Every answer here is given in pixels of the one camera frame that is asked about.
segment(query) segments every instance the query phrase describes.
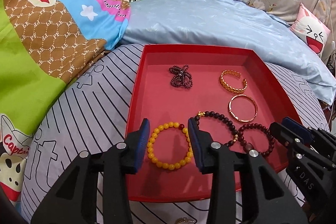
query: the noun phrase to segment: silver screw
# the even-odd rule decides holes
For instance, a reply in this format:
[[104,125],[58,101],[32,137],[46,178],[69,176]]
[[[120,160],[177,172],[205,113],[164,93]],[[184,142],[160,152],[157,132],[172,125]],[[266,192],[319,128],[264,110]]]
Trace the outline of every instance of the silver screw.
[[84,151],[82,151],[82,152],[79,153],[79,156],[81,158],[86,158],[88,155],[89,155],[89,152],[86,151],[86,150],[84,150]]
[[214,149],[218,149],[218,148],[221,148],[221,144],[218,142],[213,142],[211,143],[211,147]]
[[126,143],[118,143],[117,144],[117,148],[118,149],[124,149],[124,148],[126,148]]
[[250,156],[252,156],[254,158],[259,155],[258,151],[254,150],[254,149],[250,150],[249,154],[250,154]]

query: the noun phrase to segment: gray striped fabric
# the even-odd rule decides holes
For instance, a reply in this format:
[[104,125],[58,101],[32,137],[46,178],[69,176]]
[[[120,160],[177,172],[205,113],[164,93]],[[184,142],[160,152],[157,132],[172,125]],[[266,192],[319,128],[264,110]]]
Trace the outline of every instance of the gray striped fabric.
[[[126,119],[143,46],[120,46],[93,65],[69,87],[47,113],[37,131],[25,170],[21,212],[30,219],[50,187],[83,150],[106,151],[124,139]],[[304,126],[329,130],[319,102],[305,80],[280,66],[268,64],[293,102]],[[97,189],[97,222],[102,219],[102,180]],[[299,203],[303,196],[280,173]],[[186,203],[130,202],[133,221],[173,224],[180,217],[206,223],[209,200]],[[236,194],[236,222],[242,216],[241,193]]]

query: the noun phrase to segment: pink tongue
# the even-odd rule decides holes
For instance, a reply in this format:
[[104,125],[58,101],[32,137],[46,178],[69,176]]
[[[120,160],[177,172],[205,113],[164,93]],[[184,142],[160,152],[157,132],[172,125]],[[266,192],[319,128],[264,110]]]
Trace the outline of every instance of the pink tongue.
[[315,53],[318,53],[320,50],[314,45],[308,45]]

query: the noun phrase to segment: light blue blanket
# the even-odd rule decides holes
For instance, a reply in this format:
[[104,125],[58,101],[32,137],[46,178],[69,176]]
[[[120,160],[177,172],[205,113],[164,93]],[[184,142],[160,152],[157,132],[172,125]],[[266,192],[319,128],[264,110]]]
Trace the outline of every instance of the light blue blanket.
[[331,105],[336,80],[285,22],[233,0],[140,0],[121,43],[184,43],[241,47],[302,76]]

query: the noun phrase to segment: yellow beaded bracelet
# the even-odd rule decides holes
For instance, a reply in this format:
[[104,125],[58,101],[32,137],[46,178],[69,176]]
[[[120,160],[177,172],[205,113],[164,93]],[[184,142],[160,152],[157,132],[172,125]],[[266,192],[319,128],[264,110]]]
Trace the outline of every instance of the yellow beaded bracelet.
[[[168,164],[166,162],[162,163],[159,161],[155,155],[154,155],[154,148],[153,144],[155,143],[155,139],[158,137],[158,134],[163,131],[164,129],[168,129],[170,127],[178,128],[179,130],[182,131],[182,133],[185,134],[186,140],[189,143],[189,149],[186,154],[186,157],[184,160],[180,160],[179,162],[175,164]],[[149,142],[147,143],[147,152],[148,152],[148,158],[152,161],[152,163],[156,164],[158,168],[163,168],[163,169],[169,169],[173,171],[174,169],[180,169],[181,166],[190,163],[191,162],[191,157],[194,155],[193,150],[191,148],[191,143],[188,135],[188,129],[184,127],[184,124],[179,124],[178,122],[169,122],[169,123],[164,123],[163,125],[158,126],[157,128],[154,129],[152,136],[149,139]]]

